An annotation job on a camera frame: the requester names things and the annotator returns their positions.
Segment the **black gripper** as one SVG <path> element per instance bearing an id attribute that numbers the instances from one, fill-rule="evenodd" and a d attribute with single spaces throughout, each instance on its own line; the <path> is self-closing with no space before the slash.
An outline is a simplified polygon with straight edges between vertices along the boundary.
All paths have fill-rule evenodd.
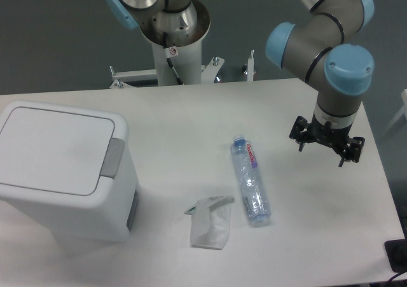
<path id="1" fill-rule="evenodd" d="M 348 136 L 351 126 L 334 129 L 331 122 L 320 123 L 315 115 L 311 123 L 308 123 L 304 117 L 298 116 L 289 138 L 296 141 L 299 151 L 303 151 L 308 143 L 318 143 L 332 148 L 341 158 L 338 167 L 343 167 L 345 162 L 359 162 L 365 144 L 363 137 Z"/>

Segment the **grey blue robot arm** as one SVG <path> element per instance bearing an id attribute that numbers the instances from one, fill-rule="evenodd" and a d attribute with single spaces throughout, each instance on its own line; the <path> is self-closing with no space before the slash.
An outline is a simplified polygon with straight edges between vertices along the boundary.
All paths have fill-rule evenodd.
<path id="1" fill-rule="evenodd" d="M 313 117 L 297 117 L 289 137 L 299 146 L 318 143 L 342 162 L 358 162 L 363 137 L 350 137 L 362 98 L 371 85 L 375 63 L 363 47 L 348 39 L 375 12 L 373 0 L 301 0 L 312 14 L 304 26 L 279 24 L 265 53 L 318 93 Z M 210 28 L 198 0 L 106 0 L 111 13 L 129 30 L 140 29 L 150 42 L 159 85 L 213 83 L 213 64 L 202 65 L 202 40 Z"/>

